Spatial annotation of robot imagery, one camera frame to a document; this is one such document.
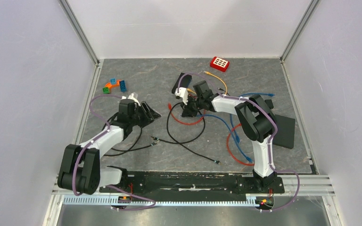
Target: orange toy piece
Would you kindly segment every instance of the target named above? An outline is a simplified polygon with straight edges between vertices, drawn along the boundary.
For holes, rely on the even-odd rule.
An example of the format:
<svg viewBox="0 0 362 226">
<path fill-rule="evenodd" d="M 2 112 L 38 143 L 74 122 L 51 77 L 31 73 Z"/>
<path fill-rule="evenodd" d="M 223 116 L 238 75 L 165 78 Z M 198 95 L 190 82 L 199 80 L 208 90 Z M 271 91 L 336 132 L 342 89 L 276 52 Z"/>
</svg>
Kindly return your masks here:
<svg viewBox="0 0 362 226">
<path fill-rule="evenodd" d="M 112 85 L 110 82 L 106 83 L 105 87 L 108 87 L 110 91 L 112 91 L 112 88 L 120 86 L 120 81 L 117 80 L 115 85 Z"/>
</svg>

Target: yellow cable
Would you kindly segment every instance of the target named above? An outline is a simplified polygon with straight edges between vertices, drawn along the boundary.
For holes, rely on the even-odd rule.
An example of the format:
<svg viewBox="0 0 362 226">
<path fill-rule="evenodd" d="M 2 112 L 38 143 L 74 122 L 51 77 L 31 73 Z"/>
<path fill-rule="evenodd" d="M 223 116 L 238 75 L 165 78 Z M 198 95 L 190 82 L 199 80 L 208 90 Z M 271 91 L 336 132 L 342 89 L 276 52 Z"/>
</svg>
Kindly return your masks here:
<svg viewBox="0 0 362 226">
<path fill-rule="evenodd" d="M 187 91 L 191 92 L 191 93 L 194 93 L 196 95 L 195 91 L 191 90 L 190 88 L 187 88 Z"/>
<path fill-rule="evenodd" d="M 218 80 L 220 80 L 223 84 L 224 84 L 224 87 L 225 87 L 225 94 L 228 93 L 228 88 L 227 88 L 227 85 L 225 84 L 225 82 L 218 76 L 215 76 L 214 74 L 210 73 L 210 72 L 207 72 L 207 71 L 204 71 L 204 73 L 208 74 L 208 75 L 211 75 L 215 78 L 217 78 Z"/>
</svg>

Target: red block with white squares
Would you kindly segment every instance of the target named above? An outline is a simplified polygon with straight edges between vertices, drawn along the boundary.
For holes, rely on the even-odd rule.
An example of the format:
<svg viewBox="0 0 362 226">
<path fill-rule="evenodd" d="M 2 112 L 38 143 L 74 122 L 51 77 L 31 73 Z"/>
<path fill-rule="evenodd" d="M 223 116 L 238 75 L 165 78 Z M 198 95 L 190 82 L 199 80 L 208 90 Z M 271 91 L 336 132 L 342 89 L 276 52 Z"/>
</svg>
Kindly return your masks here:
<svg viewBox="0 0 362 226">
<path fill-rule="evenodd" d="M 228 66 L 230 66 L 230 63 L 229 61 L 223 60 L 215 56 L 213 60 L 210 62 L 210 66 L 214 69 L 225 72 Z"/>
</svg>

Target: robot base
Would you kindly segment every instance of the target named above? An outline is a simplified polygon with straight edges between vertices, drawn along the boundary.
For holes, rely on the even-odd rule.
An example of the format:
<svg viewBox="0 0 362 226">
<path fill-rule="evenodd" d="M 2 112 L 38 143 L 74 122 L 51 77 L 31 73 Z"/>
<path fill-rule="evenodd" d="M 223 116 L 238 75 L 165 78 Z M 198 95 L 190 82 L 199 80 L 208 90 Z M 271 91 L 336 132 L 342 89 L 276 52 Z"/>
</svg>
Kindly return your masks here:
<svg viewBox="0 0 362 226">
<path fill-rule="evenodd" d="M 268 194 L 270 189 L 274 194 L 285 193 L 282 178 L 273 172 L 268 177 L 260 177 L 253 171 L 253 177 L 238 178 L 238 191 L 246 194 Z"/>
</svg>

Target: toy building block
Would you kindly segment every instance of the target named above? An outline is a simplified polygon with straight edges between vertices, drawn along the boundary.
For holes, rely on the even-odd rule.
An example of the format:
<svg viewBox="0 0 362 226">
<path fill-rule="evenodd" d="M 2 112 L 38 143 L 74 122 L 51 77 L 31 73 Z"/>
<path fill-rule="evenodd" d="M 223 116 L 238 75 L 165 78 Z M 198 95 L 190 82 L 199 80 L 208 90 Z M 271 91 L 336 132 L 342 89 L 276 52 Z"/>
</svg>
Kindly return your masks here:
<svg viewBox="0 0 362 226">
<path fill-rule="evenodd" d="M 210 62 L 210 66 L 214 69 L 225 72 L 228 66 L 230 66 L 230 63 L 229 61 L 223 60 L 215 56 L 213 60 Z"/>
<path fill-rule="evenodd" d="M 125 81 L 124 81 L 124 80 L 120 81 L 120 90 L 121 90 L 122 92 L 126 92 L 126 91 L 127 91 L 127 88 L 125 87 Z"/>
<path fill-rule="evenodd" d="M 104 94 L 110 94 L 110 89 L 109 89 L 109 87 L 104 87 L 104 88 L 103 88 L 103 93 L 104 93 Z"/>
<path fill-rule="evenodd" d="M 110 91 L 112 90 L 112 88 L 118 87 L 118 86 L 120 86 L 120 80 L 117 80 L 116 84 L 114 84 L 114 85 L 111 84 L 110 82 L 106 83 L 106 85 L 105 85 L 105 87 L 108 87 Z"/>
</svg>

